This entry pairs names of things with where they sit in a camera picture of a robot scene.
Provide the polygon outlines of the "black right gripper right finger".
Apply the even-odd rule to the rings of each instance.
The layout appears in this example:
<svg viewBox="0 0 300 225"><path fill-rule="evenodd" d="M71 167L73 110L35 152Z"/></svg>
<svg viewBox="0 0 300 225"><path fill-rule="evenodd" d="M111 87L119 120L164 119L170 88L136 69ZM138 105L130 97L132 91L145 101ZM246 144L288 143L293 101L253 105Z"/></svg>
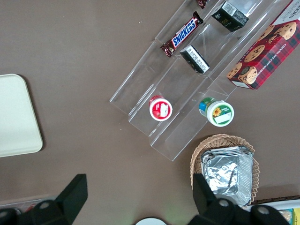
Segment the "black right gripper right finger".
<svg viewBox="0 0 300 225"><path fill-rule="evenodd" d="M193 225L246 224L246 212L230 200L217 198L202 174L193 175L193 198L198 210Z"/></svg>

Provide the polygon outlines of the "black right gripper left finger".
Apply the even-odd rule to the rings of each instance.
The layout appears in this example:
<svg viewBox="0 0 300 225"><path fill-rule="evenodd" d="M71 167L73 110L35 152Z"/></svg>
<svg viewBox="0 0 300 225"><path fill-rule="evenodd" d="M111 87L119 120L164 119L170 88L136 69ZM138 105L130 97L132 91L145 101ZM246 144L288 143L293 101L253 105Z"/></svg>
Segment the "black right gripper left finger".
<svg viewBox="0 0 300 225"><path fill-rule="evenodd" d="M71 225L88 198L86 174L76 175L55 200L45 200L18 217L20 225Z"/></svg>

